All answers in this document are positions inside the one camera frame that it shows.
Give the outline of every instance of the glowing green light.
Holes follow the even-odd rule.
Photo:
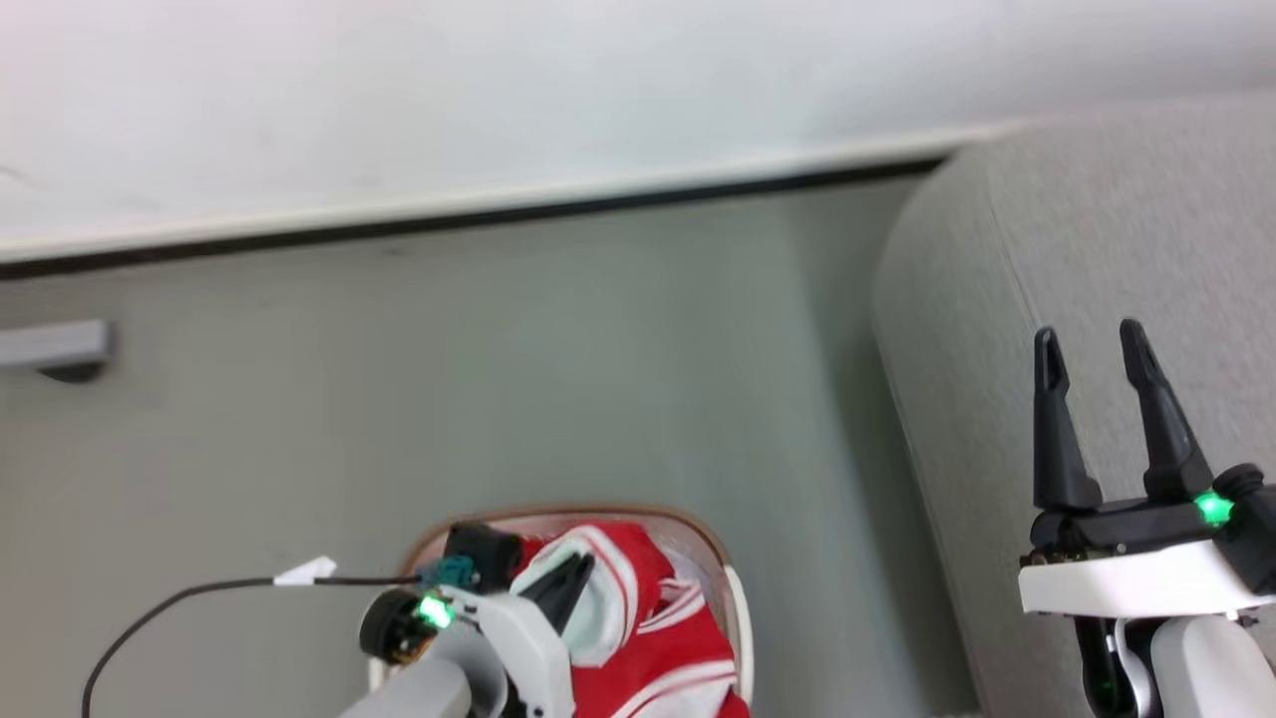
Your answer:
[[[427,596],[416,607],[416,615],[440,631],[452,625],[452,610],[441,599]]]
[[[1234,506],[1230,501],[1212,491],[1196,497],[1196,505],[1201,510],[1201,518],[1211,527],[1226,524],[1228,519],[1231,518],[1231,508]]]

